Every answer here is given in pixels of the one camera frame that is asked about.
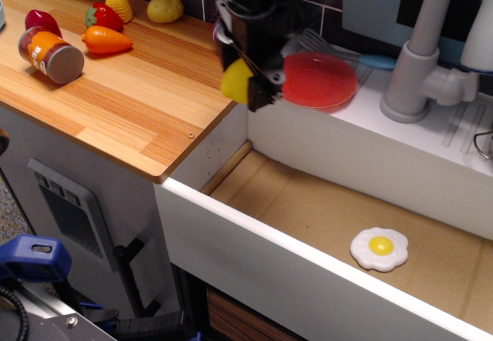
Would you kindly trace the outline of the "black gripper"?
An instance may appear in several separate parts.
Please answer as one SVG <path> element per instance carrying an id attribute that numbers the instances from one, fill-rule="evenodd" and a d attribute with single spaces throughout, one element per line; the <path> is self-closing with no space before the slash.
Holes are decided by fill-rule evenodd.
<path id="1" fill-rule="evenodd" d="M 250 14 L 233 0 L 216 0 L 220 33 L 220 61 L 226 71 L 243 59 L 255 76 L 248 79 L 251 112 L 276 101 L 284 83 L 280 50 L 302 26 L 299 0 L 275 1 L 267 10 Z"/>

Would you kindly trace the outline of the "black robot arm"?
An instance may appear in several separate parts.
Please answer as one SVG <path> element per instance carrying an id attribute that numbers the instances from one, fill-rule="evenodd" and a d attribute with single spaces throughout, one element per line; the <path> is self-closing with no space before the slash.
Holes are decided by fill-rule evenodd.
<path id="1" fill-rule="evenodd" d="M 237 59 L 253 73 L 247 79 L 251 112 L 273 104 L 286 80 L 281 51 L 303 27 L 298 0 L 216 0 L 213 40 L 223 69 Z"/>

